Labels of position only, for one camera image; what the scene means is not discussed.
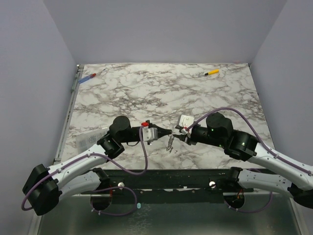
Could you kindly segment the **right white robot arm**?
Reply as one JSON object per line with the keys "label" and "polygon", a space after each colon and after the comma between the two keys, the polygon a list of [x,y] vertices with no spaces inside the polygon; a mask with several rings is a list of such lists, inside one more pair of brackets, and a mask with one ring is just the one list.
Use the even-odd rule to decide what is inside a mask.
{"label": "right white robot arm", "polygon": [[216,183],[225,191],[257,188],[292,198],[296,203],[313,207],[313,167],[292,159],[266,145],[258,135],[235,130],[232,121],[219,112],[206,117],[206,127],[197,124],[194,117],[180,115],[176,138],[195,145],[203,143],[220,147],[229,157],[253,163],[271,171],[232,167],[225,179]]}

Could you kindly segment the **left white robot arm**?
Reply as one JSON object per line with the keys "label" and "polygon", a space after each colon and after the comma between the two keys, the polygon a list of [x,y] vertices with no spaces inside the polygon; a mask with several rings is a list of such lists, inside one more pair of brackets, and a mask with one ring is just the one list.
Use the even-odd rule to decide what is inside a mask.
{"label": "left white robot arm", "polygon": [[44,215],[66,196],[88,191],[105,192],[110,184],[100,170],[93,168],[107,162],[135,176],[145,174],[147,166],[141,172],[134,172],[114,161],[125,150],[123,144],[150,144],[171,133],[172,130],[149,121],[132,127],[126,116],[116,117],[107,133],[86,151],[63,163],[49,167],[39,164],[34,167],[22,188],[22,210],[34,210],[36,215]]}

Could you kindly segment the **metal carabiner with key rings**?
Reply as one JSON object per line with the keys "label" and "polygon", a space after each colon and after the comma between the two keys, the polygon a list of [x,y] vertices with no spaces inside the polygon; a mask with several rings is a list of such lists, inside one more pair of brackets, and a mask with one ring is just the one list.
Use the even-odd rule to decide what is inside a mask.
{"label": "metal carabiner with key rings", "polygon": [[174,141],[175,125],[172,126],[172,133],[169,136],[168,144],[166,151],[170,152],[173,150],[173,141]]}

